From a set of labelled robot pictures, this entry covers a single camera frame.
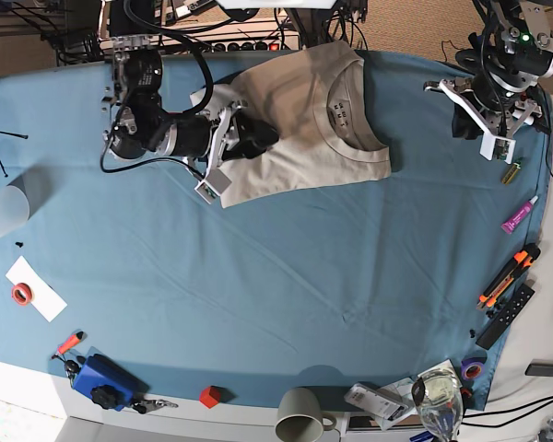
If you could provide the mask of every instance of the gray mug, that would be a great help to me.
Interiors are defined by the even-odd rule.
[[[334,416],[322,413],[315,395],[307,389],[287,391],[278,406],[276,437],[283,442],[315,442],[335,428]],[[324,418],[331,421],[324,425]]]

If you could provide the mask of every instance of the purple tape roll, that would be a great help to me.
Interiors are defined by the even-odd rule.
[[[461,363],[461,379],[473,380],[483,375],[485,360],[482,357],[469,357]]]

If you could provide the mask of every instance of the beige t-shirt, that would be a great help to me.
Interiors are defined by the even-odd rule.
[[[367,122],[363,60],[342,41],[278,57],[216,85],[212,115],[245,99],[246,113],[272,124],[280,140],[254,159],[220,169],[231,185],[223,207],[296,189],[380,180],[391,173],[389,149]],[[191,96],[200,101],[204,91]]]

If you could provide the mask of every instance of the black remote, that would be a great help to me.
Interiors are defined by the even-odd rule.
[[[491,346],[510,327],[510,324],[520,314],[528,300],[535,294],[535,290],[526,284],[522,284],[514,292],[504,308],[498,313],[488,327],[481,333],[476,344],[489,350]]]

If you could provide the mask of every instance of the pink tube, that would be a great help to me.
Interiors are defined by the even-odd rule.
[[[538,196],[534,196],[532,200],[524,203],[523,206],[518,209],[508,221],[501,225],[502,230],[510,235],[514,231],[514,229],[516,229],[516,227],[523,221],[523,219],[525,219],[526,216],[531,213],[531,210],[533,210],[533,206],[535,205],[537,200]]]

